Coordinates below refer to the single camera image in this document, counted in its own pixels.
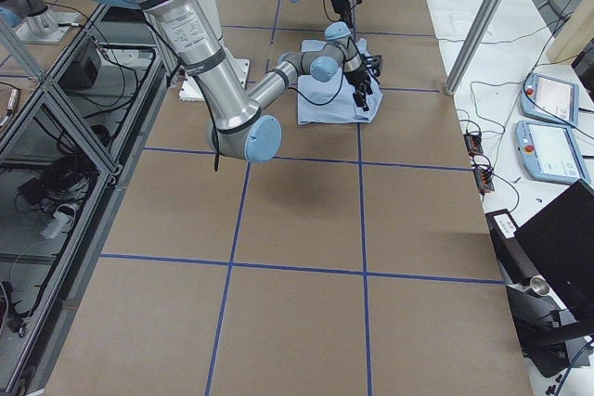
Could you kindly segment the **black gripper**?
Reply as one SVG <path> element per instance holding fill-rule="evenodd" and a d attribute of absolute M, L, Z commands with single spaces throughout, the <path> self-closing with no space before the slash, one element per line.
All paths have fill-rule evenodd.
<path fill-rule="evenodd" d="M 346 25 L 353 24 L 352 1 L 351 0 L 331 0 L 333 11 L 340 17 L 340 21 Z"/>
<path fill-rule="evenodd" d="M 357 69 L 345 73 L 346 81 L 354 87 L 353 99 L 356 106 L 369 112 L 372 99 L 371 80 L 366 69 Z"/>

